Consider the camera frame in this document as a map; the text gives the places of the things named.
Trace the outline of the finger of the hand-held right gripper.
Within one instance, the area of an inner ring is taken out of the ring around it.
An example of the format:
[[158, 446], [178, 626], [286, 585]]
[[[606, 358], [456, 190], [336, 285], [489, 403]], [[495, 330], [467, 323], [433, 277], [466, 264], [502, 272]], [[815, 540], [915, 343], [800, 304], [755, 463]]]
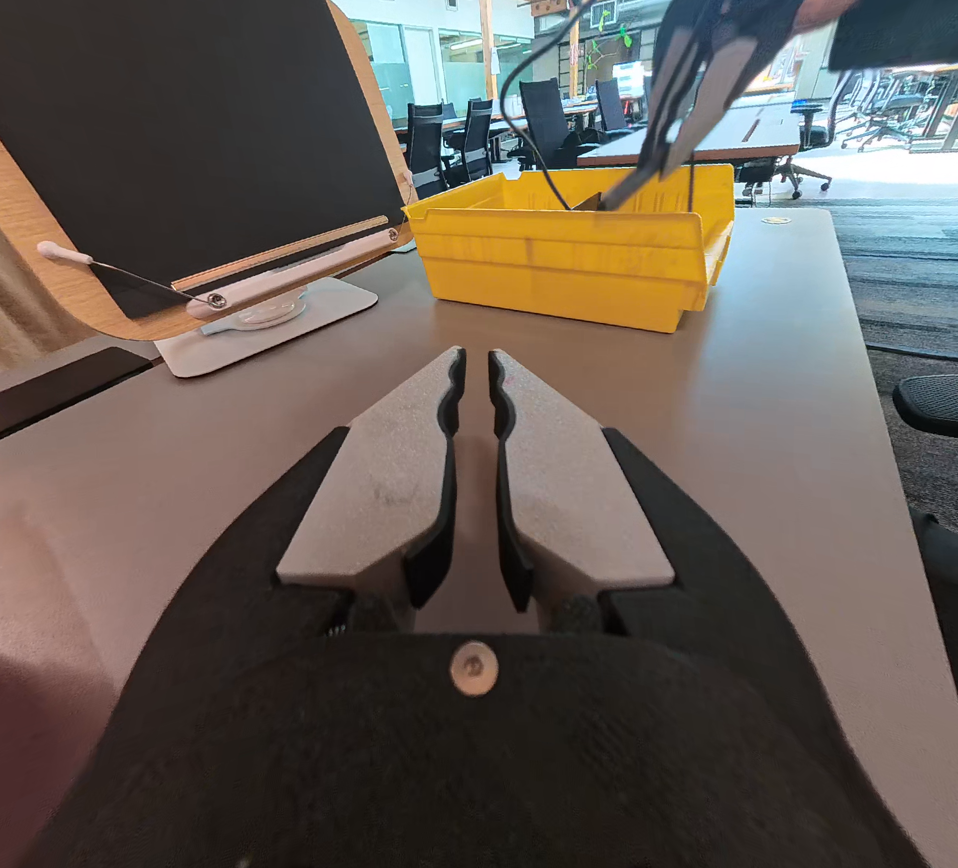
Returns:
[[600, 210], [619, 210], [653, 178], [687, 164], [772, 54], [770, 43], [770, 36], [747, 34], [723, 17], [678, 21], [665, 53], [655, 57], [636, 167], [600, 195]]

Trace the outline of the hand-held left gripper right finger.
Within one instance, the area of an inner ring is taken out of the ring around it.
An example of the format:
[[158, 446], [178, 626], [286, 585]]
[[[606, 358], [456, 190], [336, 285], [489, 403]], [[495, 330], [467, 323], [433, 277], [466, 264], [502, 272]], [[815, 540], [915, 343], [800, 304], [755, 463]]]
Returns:
[[501, 575], [518, 612], [676, 580], [600, 422], [502, 349], [488, 353]]

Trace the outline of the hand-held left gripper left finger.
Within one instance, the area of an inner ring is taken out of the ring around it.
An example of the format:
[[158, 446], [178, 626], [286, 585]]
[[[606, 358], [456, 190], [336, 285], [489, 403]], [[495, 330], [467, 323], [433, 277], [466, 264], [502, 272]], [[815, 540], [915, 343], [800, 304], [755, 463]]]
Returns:
[[467, 354], [453, 346], [339, 428], [337, 450], [278, 564], [286, 585], [420, 610], [449, 573], [454, 437]]

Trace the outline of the yellow plastic bin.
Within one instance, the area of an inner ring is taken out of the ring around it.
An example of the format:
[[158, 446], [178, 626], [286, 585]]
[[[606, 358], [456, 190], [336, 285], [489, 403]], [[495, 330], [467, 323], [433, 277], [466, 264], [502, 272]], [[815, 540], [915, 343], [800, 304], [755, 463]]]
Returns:
[[680, 167], [614, 212], [566, 210], [539, 171], [496, 174], [405, 213], [436, 299], [673, 333], [718, 282], [734, 170]]

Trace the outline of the black office chair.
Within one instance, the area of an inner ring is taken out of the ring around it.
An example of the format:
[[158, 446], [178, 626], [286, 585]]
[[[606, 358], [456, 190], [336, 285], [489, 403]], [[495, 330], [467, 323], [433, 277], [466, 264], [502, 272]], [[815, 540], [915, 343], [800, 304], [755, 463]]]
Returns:
[[[905, 378], [892, 394], [903, 421], [921, 432], [957, 437], [956, 374]], [[957, 680], [957, 535], [929, 513], [910, 508], [946, 654]]]
[[491, 116], [492, 100], [473, 98], [469, 101], [463, 130], [445, 136], [449, 148], [458, 153], [456, 163], [446, 160], [447, 176], [452, 188], [492, 175], [488, 148]]
[[540, 169], [575, 169], [581, 143], [569, 128], [556, 78], [519, 84], [526, 135]]
[[449, 189], [442, 161], [443, 105], [408, 103], [405, 159], [420, 201]]
[[596, 81], [595, 95], [603, 132], [611, 139], [628, 135], [632, 127], [625, 114], [617, 81], [614, 78]]

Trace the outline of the black monitor screen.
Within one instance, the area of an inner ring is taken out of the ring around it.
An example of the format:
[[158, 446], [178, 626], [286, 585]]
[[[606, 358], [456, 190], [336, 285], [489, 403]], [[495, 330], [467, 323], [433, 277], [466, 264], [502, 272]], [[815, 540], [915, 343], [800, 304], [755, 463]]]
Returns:
[[1, 0], [2, 143], [130, 319], [401, 192], [327, 0]]

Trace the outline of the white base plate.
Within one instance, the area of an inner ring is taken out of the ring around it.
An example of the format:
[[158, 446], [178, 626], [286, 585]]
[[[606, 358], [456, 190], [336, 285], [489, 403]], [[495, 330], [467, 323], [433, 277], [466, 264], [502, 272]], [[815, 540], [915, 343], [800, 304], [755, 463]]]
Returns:
[[327, 277], [154, 345], [175, 377], [195, 378], [350, 318], [377, 302], [374, 292]]

